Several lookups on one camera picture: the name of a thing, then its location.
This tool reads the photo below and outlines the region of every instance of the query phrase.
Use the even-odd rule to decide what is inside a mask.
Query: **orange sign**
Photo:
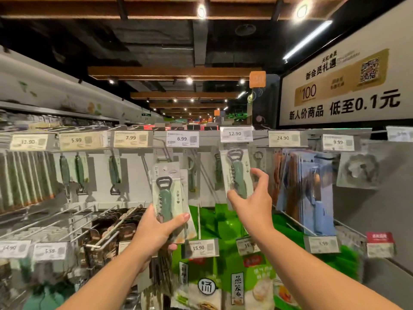
[[[263,88],[265,87],[265,71],[252,71],[250,72],[250,88]]]

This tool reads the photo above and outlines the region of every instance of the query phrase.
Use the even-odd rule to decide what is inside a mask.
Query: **ceiling light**
[[[237,99],[241,98],[241,97],[242,97],[243,95],[245,95],[246,93],[247,93],[246,91],[241,92],[241,93],[238,95]]]
[[[205,19],[207,17],[207,10],[204,4],[198,5],[197,15],[199,19]]]
[[[308,5],[303,4],[297,9],[297,17],[302,19],[305,15],[307,15]]]
[[[282,59],[287,60],[289,59],[293,54],[295,54],[298,50],[300,50],[302,47],[304,47],[307,43],[312,41],[315,37],[317,37],[319,34],[321,34],[325,29],[327,29],[328,26],[331,25],[333,21],[332,20],[326,20],[323,22],[316,30],[314,30],[311,34],[309,34],[307,37],[304,38],[299,44],[297,44],[290,52],[288,52]]]

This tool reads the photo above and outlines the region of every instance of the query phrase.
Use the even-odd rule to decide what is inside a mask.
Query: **black ceiling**
[[[135,104],[134,91],[241,91],[237,82],[130,81],[113,86],[87,74],[88,66],[262,67],[279,75],[350,34],[403,0],[348,0],[333,23],[288,63],[282,57],[320,20],[0,20],[0,44],[46,65],[99,86]],[[244,110],[246,100],[232,101]]]

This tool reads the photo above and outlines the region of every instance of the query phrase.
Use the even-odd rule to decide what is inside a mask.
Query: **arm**
[[[229,191],[228,199],[303,310],[401,310],[274,229],[268,175],[259,169],[251,169],[251,172],[259,177],[255,192],[245,200],[235,191]]]
[[[145,211],[129,246],[70,297],[60,310],[118,310],[124,303],[132,282],[168,240],[169,234],[188,221],[189,213],[169,222],[159,223],[150,205]],[[175,244],[169,245],[175,250]]]

